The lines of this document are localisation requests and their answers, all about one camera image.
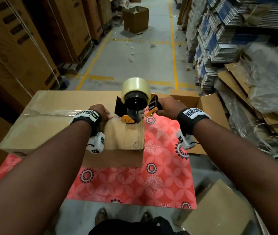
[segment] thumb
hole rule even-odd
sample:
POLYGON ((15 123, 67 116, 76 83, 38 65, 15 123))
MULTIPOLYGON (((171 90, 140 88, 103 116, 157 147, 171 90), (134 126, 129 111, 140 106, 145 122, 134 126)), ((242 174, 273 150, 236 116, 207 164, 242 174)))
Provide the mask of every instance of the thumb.
POLYGON ((157 114, 157 115, 160 115, 160 116, 165 116, 164 110, 158 110, 158 111, 156 112, 156 114, 157 114))

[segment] red floral tablecloth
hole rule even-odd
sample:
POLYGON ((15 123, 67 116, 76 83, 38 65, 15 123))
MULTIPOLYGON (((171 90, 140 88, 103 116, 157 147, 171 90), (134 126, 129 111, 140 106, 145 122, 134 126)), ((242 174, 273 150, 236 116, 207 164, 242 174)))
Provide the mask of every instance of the red floral tablecloth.
MULTIPOLYGON (((81 167, 67 199, 196 209, 188 152, 180 145, 177 121, 154 115, 145 118, 142 168, 81 167)), ((9 154, 0 179, 20 158, 9 154)))

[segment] hand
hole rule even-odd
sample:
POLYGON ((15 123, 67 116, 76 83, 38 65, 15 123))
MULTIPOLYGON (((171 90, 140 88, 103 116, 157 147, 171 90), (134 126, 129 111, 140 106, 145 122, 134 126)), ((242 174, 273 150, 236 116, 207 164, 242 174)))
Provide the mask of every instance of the hand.
POLYGON ((97 112, 99 112, 101 114, 102 121, 107 121, 107 120, 110 120, 111 118, 113 118, 110 115, 110 112, 101 104, 91 106, 89 108, 89 110, 96 110, 97 112))
POLYGON ((177 120, 177 116, 183 109, 187 108, 180 101, 175 100, 172 96, 167 98, 159 98, 163 110, 158 110, 157 115, 165 116, 171 120, 177 120))

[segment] tape roll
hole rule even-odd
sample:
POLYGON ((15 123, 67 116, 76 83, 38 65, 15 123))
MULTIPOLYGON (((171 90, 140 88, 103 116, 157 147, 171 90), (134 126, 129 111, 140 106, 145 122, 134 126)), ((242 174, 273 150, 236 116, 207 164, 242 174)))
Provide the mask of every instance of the tape roll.
POLYGON ((124 81, 121 91, 121 101, 125 103, 125 95, 131 91, 141 91, 146 94, 148 103, 151 101, 151 90, 149 83, 140 77, 132 77, 124 81))

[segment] table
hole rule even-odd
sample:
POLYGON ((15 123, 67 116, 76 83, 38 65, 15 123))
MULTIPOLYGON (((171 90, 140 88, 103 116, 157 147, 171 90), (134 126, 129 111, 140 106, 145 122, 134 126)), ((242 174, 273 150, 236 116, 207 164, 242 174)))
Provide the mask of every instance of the table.
MULTIPOLYGON (((189 154, 177 137, 177 121, 154 114, 145 119, 142 168, 81 167, 67 199, 196 209, 189 154)), ((0 179, 21 161, 9 154, 0 179)))

